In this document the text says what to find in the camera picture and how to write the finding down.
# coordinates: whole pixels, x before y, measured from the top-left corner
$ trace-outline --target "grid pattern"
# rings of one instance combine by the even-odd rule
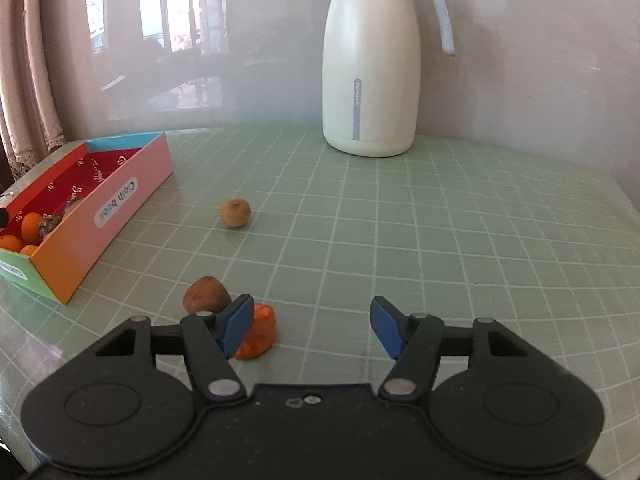
[[[345,155],[319,128],[168,134],[175,173],[107,248],[68,306],[0,283],[2,439],[33,458],[17,420],[29,389],[127,317],[180,319],[206,274],[274,306],[278,342],[233,362],[245,383],[371,381],[391,361],[367,309],[469,326],[491,316],[592,386],[606,429],[591,463],[640,473],[640,218],[584,167],[471,142],[419,137],[385,159]],[[241,196],[250,224],[216,207]],[[159,368],[186,381],[184,364]],[[464,369],[447,359],[438,382]]]

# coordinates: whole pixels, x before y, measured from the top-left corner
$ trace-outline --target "wall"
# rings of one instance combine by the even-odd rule
[[[106,0],[110,44],[100,54],[84,0],[42,1],[54,98],[71,137],[321,118],[329,0],[220,0],[215,46],[178,52],[142,41],[136,0]],[[455,58],[438,51],[430,0],[416,0],[418,132],[589,164],[639,204],[640,0],[447,1]]]

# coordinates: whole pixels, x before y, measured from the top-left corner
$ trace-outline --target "curtain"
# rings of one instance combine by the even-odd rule
[[[0,0],[0,136],[15,178],[65,142],[47,74],[40,0]]]

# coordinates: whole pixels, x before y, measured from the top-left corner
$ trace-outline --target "cardboard box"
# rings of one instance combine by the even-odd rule
[[[26,214],[61,215],[69,200],[82,199],[31,256],[0,249],[0,275],[67,303],[120,229],[173,171],[164,133],[80,143],[5,205],[10,222],[0,235],[20,237]]]

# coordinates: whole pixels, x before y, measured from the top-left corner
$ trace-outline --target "tangerine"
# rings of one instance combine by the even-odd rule
[[[17,236],[4,235],[0,236],[0,249],[19,253],[22,249],[22,241]]]
[[[22,219],[20,224],[20,232],[22,234],[22,240],[29,245],[40,244],[40,222],[42,222],[42,216],[38,213],[28,213]]]
[[[20,251],[20,254],[24,254],[25,256],[31,256],[36,249],[38,248],[37,245],[25,245],[22,250]]]

